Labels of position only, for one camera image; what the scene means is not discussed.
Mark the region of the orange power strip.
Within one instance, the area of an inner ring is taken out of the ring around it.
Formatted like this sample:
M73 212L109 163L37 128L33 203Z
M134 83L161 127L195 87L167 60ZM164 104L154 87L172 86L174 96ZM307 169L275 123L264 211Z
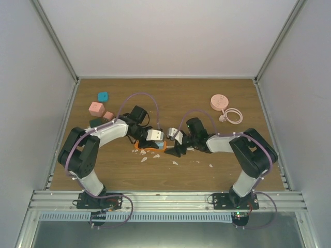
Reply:
M140 148L139 147L139 142L136 141L136 143L134 144L134 147L135 147L135 149L138 149L138 150L160 151L160 152L164 152L166 150L166 148L167 148L166 141L164 141L164 142L156 142L156 145L158 146L157 148L153 148L153 147Z

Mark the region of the small pink usb charger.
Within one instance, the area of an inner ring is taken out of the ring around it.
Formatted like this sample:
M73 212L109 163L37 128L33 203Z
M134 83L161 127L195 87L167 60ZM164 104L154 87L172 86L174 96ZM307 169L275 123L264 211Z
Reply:
M111 112L105 112L103 118L106 119L107 121L111 121L114 118L114 114Z

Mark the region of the dark green cube adapter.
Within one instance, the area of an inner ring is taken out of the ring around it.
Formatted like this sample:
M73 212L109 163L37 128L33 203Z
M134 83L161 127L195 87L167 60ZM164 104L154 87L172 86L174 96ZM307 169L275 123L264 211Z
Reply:
M103 124L102 118L95 118L89 121L90 128L95 128Z

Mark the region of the pink cube socket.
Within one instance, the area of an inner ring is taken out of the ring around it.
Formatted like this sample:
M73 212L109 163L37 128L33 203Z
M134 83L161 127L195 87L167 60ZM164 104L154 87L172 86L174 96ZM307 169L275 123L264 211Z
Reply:
M105 112L105 108L100 102L92 102L88 108L88 111L92 116L102 117Z

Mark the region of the blue square plug adapter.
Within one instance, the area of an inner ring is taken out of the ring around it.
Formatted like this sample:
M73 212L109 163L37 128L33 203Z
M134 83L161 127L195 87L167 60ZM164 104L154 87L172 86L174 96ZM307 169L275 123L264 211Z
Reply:
M105 102L108 102L108 99L109 99L109 95L106 91L98 93L98 96L97 96L98 102L105 103Z

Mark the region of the light blue plug adapter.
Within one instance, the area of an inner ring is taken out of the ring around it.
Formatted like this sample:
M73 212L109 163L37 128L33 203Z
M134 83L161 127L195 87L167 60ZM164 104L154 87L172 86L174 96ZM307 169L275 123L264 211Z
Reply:
M155 144L157 145L157 149L159 150L164 150L166 149L166 141L163 141L163 142L155 142Z

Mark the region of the pink round socket base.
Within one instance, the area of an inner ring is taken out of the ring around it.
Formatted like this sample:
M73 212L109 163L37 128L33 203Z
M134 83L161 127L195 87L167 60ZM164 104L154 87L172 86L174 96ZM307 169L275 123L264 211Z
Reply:
M228 105L228 98L222 94L215 94L210 99L210 106L216 111L224 111Z

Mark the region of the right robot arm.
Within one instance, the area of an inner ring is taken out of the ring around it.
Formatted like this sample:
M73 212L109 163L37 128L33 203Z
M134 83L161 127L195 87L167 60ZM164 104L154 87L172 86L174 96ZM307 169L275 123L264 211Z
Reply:
M234 209L247 204L247 196L256 188L262 178L278 161L273 147L253 128L230 136L209 134L197 117L186 122L189 133L168 128L167 139L174 141L174 147L165 153L176 157L186 154L188 148L204 153L231 152L242 169L237 181L229 189L229 203Z

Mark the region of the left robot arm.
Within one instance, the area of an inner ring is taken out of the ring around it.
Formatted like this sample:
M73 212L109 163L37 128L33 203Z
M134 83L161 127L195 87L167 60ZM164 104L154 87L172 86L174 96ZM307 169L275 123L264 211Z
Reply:
M77 180L89 195L88 202L94 208L100 209L107 202L106 187L94 170L100 147L127 136L140 149L159 148L157 143L163 139L163 132L154 130L149 124L143 125L145 118L149 118L149 113L136 105L130 113L99 126L89 129L75 127L70 131L57 160L67 175Z

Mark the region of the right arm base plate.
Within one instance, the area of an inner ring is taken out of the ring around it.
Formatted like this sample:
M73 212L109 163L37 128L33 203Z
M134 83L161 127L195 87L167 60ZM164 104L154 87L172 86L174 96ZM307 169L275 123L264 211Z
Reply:
M212 203L215 210L258 210L257 197L252 198L251 194L245 197L232 198L229 193L213 193Z

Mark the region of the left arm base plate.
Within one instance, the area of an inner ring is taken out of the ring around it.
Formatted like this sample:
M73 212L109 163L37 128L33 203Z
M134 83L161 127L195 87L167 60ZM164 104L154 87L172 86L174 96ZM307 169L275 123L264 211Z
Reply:
M109 209L118 210L122 208L122 193L106 193L107 198L95 198L87 193L80 193L78 199L73 200L72 204L77 209Z

